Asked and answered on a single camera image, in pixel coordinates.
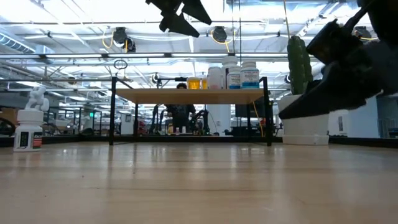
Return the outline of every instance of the white statue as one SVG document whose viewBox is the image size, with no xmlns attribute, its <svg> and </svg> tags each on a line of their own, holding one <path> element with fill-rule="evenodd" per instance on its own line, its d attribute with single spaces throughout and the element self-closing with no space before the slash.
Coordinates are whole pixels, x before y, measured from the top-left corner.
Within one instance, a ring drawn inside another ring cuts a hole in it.
<svg viewBox="0 0 398 224">
<path fill-rule="evenodd" d="M 38 111 L 48 111 L 50 108 L 49 100 L 44 98 L 45 87 L 35 87 L 29 93 L 29 101 L 25 106 L 25 110 L 32 110 L 32 105 L 36 104 L 35 108 Z"/>
</svg>

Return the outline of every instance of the man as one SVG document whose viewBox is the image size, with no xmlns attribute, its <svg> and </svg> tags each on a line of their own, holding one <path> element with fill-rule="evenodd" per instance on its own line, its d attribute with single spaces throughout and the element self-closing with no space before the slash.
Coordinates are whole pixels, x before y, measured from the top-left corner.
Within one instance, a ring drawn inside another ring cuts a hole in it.
<svg viewBox="0 0 398 224">
<path fill-rule="evenodd" d="M 185 83 L 179 83 L 177 89 L 187 89 Z M 167 116 L 173 117 L 173 129 L 176 132 L 177 128 L 182 133 L 182 127 L 185 126 L 189 132 L 189 113 L 195 115 L 196 109 L 193 105 L 172 105 L 167 110 Z"/>
</svg>

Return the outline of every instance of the white bottle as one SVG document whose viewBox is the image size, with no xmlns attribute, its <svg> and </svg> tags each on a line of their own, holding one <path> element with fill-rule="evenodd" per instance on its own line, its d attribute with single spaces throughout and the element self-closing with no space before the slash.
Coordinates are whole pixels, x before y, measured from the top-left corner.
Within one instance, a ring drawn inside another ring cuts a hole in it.
<svg viewBox="0 0 398 224">
<path fill-rule="evenodd" d="M 207 88 L 212 90 L 220 90 L 223 88 L 223 75 L 220 67 L 210 67 L 207 75 Z"/>
<path fill-rule="evenodd" d="M 260 88 L 260 73 L 255 62 L 243 62 L 241 70 L 241 88 Z"/>
<path fill-rule="evenodd" d="M 35 152 L 41 150 L 43 111 L 19 110 L 19 126 L 15 130 L 14 152 Z"/>
<path fill-rule="evenodd" d="M 241 67 L 233 65 L 229 68 L 229 73 L 226 76 L 227 89 L 241 88 Z"/>
<path fill-rule="evenodd" d="M 15 130 L 14 152 L 41 150 L 43 129 L 40 126 L 43 124 L 43 111 L 48 111 L 50 106 L 44 93 L 45 88 L 42 86 L 33 88 L 25 109 L 18 111 L 19 126 Z"/>
<path fill-rule="evenodd" d="M 230 72 L 230 68 L 236 66 L 238 64 L 238 58 L 235 56 L 227 56 L 223 58 L 223 67 L 221 70 L 223 71 L 223 87 L 227 88 L 227 79 L 228 73 Z"/>
</svg>

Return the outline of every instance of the green cactus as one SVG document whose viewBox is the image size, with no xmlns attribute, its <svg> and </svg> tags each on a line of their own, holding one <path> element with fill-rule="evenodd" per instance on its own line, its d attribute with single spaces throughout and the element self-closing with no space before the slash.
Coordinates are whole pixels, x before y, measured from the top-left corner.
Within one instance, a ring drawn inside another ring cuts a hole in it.
<svg viewBox="0 0 398 224">
<path fill-rule="evenodd" d="M 292 94 L 303 94 L 308 82 L 313 81 L 310 56 L 305 47 L 304 40 L 297 36 L 289 39 L 287 44 L 287 58 L 289 60 Z"/>
</svg>

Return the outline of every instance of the shelf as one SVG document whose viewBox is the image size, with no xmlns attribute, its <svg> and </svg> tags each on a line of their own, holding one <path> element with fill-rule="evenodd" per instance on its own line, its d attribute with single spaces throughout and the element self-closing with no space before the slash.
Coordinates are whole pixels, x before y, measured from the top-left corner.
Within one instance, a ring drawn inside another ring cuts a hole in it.
<svg viewBox="0 0 398 224">
<path fill-rule="evenodd" d="M 116 94 L 139 104 L 249 104 L 263 96 L 263 89 L 119 89 L 116 90 Z"/>
</svg>

